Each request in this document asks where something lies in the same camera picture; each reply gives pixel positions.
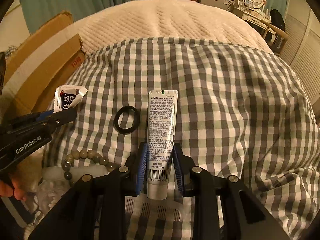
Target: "gingham bed sheet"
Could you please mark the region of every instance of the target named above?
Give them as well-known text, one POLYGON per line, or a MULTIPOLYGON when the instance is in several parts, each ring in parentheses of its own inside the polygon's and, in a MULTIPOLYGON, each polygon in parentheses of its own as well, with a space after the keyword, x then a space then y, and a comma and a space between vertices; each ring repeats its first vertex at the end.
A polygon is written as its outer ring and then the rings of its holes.
MULTIPOLYGON (((178 90, 175 142, 185 155, 215 176, 241 177, 291 239, 315 217, 320 132, 302 84, 275 55, 209 40, 127 40, 91 54, 68 84, 88 93, 76 122, 54 133, 44 166, 61 166, 83 148, 124 164, 146 138, 148 91, 178 90), (122 135, 113 119, 127 105, 140 111, 141 122, 122 135)), ((120 126, 128 123, 124 116, 120 126)), ((190 239, 194 200, 177 193, 173 177, 168 199, 185 205, 183 221, 129 214, 127 239, 190 239)))

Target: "black ring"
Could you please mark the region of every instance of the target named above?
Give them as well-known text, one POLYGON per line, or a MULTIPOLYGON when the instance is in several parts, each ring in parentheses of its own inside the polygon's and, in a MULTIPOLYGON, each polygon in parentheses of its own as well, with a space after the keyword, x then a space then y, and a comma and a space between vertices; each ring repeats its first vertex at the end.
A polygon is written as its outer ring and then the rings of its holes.
POLYGON ((115 116, 115 119, 113 121, 113 125, 114 127, 116 128, 116 130, 121 133, 121 134, 127 134, 127 133, 132 133, 134 132, 138 126, 140 124, 140 113, 139 111, 134 108, 133 106, 124 106, 122 107, 117 113, 116 113, 116 116, 115 116), (133 118, 133 125, 132 127, 130 128, 121 128, 119 127, 119 117, 121 114, 123 114, 124 112, 126 113, 129 113, 130 110, 133 110, 134 111, 134 118, 133 118))

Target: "metal pivot bolt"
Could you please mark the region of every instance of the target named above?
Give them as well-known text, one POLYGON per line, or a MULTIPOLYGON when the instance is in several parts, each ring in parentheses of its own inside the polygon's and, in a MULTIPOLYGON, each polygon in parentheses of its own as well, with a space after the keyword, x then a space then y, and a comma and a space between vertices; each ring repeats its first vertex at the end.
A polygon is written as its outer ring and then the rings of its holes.
POLYGON ((238 182, 238 177, 237 176, 235 176, 235 175, 231 175, 230 177, 229 177, 229 180, 231 181, 231 182, 238 182))
POLYGON ((88 175, 88 174, 86 174, 86 175, 83 175, 81 179, 82 179, 82 181, 84 181, 84 182, 88 182, 88 181, 91 180, 91 176, 88 175))
POLYGON ((127 166, 121 166, 119 167, 119 171, 120 172, 127 172, 129 170, 129 168, 127 166))
POLYGON ((195 167, 192 168, 192 171, 194 173, 200 173, 202 171, 202 169, 199 166, 195 166, 195 167))

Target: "barcode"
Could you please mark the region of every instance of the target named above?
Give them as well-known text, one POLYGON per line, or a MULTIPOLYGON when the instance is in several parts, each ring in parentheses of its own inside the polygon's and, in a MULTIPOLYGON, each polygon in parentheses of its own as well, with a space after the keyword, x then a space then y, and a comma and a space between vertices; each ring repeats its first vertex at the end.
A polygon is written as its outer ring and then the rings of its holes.
POLYGON ((169 170, 148 169, 148 179, 168 179, 169 170))

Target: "tube cap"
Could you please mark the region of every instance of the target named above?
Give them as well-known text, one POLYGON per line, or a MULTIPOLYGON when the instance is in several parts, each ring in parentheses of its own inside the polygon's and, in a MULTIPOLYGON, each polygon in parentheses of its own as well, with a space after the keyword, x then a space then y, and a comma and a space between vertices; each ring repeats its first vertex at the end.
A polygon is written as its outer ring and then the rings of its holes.
POLYGON ((154 200, 163 200, 167 198, 168 184, 155 185, 149 184, 147 188, 147 197, 154 200))

